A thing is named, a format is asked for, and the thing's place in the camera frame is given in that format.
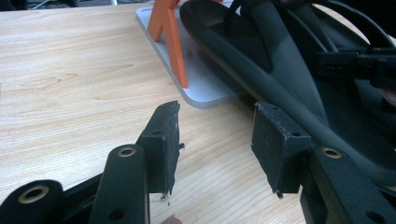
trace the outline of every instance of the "table surface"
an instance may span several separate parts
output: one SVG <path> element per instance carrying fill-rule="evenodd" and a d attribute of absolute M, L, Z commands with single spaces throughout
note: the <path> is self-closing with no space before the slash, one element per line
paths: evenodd
<path fill-rule="evenodd" d="M 0 13 L 0 203 L 37 179 L 69 189 L 103 172 L 178 100 L 186 147 L 169 205 L 150 195 L 152 223 L 304 222 L 299 195 L 279 200 L 250 149 L 251 102 L 187 105 L 137 21 L 146 6 Z"/>

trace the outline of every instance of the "black plastic bracket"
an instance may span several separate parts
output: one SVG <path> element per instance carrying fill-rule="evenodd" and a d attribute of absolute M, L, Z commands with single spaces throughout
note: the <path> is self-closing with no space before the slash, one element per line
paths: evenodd
<path fill-rule="evenodd" d="M 179 109 L 177 101 L 157 107 L 135 145 L 109 153 L 101 175 L 65 192 L 53 180 L 16 189 L 0 206 L 0 223 L 149 223 L 149 193 L 175 185 Z"/>

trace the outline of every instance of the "wood grain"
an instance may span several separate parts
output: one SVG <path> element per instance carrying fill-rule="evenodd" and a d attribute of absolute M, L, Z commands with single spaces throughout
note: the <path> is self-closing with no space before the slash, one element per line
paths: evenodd
<path fill-rule="evenodd" d="M 182 99 L 136 20 L 147 5 L 0 13 L 0 202 L 33 180 L 69 189 L 101 173 L 179 100 L 186 148 L 170 204 L 150 196 L 152 223 L 304 223 L 299 196 L 279 200 L 250 150 L 252 108 Z"/>

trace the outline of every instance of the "orange object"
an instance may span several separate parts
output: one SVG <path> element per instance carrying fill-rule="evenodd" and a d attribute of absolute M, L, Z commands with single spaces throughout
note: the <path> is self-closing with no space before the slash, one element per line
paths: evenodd
<path fill-rule="evenodd" d="M 148 33 L 155 42 L 160 40 L 165 32 L 166 46 L 169 59 L 181 87 L 188 88 L 186 69 L 183 54 L 181 53 L 180 38 L 178 36 L 177 22 L 174 8 L 180 0 L 156 0 L 148 22 Z"/>

